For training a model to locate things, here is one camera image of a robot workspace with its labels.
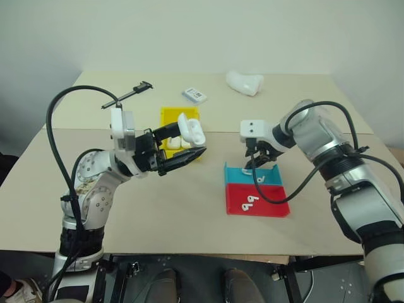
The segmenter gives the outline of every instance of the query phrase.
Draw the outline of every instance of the sneaker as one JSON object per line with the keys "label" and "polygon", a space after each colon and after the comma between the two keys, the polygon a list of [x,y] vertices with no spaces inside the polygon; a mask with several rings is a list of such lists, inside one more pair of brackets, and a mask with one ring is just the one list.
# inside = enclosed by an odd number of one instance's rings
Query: sneaker
{"label": "sneaker", "polygon": [[255,283],[241,270],[226,271],[222,282],[225,303],[265,303]]}
{"label": "sneaker", "polygon": [[42,303],[42,292],[33,279],[17,280],[23,286],[6,303]]}

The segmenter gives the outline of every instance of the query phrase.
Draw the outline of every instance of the shoe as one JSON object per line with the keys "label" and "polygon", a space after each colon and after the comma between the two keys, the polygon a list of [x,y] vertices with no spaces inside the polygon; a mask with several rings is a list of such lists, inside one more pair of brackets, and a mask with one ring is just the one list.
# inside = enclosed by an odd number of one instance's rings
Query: shoe
{"label": "shoe", "polygon": [[226,303],[265,303],[255,283],[243,271],[228,270],[223,279],[224,301]]}
{"label": "shoe", "polygon": [[178,303],[177,273],[167,268],[154,277],[146,296],[146,303]]}
{"label": "shoe", "polygon": [[42,292],[33,279],[16,280],[23,286],[6,303],[42,303]]}

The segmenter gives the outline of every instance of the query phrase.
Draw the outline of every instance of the bolt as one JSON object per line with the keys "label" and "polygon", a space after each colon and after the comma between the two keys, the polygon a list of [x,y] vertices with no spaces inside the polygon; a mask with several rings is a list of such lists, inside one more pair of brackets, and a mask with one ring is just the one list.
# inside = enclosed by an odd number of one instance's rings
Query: bolt
{"label": "bolt", "polygon": [[271,275],[271,278],[272,278],[273,281],[279,281],[280,280],[279,273],[273,273]]}

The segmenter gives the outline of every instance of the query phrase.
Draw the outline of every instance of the blue tray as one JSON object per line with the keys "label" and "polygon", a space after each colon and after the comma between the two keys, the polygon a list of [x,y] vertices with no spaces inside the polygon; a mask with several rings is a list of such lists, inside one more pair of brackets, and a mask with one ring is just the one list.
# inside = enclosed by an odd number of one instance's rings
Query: blue tray
{"label": "blue tray", "polygon": [[[242,169],[240,167],[228,167],[225,162],[225,185],[228,183],[254,184],[253,173],[251,169]],[[272,169],[256,169],[258,183],[263,185],[282,185],[278,165]]]}

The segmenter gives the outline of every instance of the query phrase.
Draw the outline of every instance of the white robotic arm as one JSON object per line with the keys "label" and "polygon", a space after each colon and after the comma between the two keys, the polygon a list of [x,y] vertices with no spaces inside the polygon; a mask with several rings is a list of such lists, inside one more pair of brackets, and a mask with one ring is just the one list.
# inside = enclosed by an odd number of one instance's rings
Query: white robotic arm
{"label": "white robotic arm", "polygon": [[[364,163],[363,158],[375,158],[361,154],[364,149],[357,146],[353,125],[354,148],[334,123],[315,107],[321,104],[336,106],[333,102],[315,104],[311,100],[303,100],[276,126],[265,121],[242,121],[241,141],[246,142],[246,156],[251,157],[246,168],[275,161],[297,145],[325,179],[331,194],[331,210],[343,233],[350,240],[362,244],[365,270],[374,294],[391,302],[402,302],[404,221],[394,206],[399,203],[394,203],[398,202],[397,199]],[[399,175],[397,177],[402,195],[402,179]],[[283,203],[289,199],[265,200]]]}
{"label": "white robotic arm", "polygon": [[[105,287],[105,268],[100,266],[104,255],[102,240],[117,187],[132,176],[146,177],[149,171],[165,175],[192,162],[206,150],[206,147],[199,145],[166,159],[164,150],[159,149],[162,140],[180,136],[184,131],[187,134],[199,131],[203,135],[199,122],[197,125],[192,123],[192,130],[187,127],[186,117],[181,116],[181,128],[175,122],[154,131],[147,129],[136,137],[132,112],[124,112],[120,104],[117,105],[111,109],[114,149],[85,151],[74,165],[71,180],[80,209],[83,228],[80,235],[69,195],[71,191],[61,198],[64,213],[61,245],[56,252],[53,269],[53,277],[58,276],[58,279],[44,298],[45,301],[77,299],[101,302]],[[192,136],[188,136],[188,140],[194,143]]]}

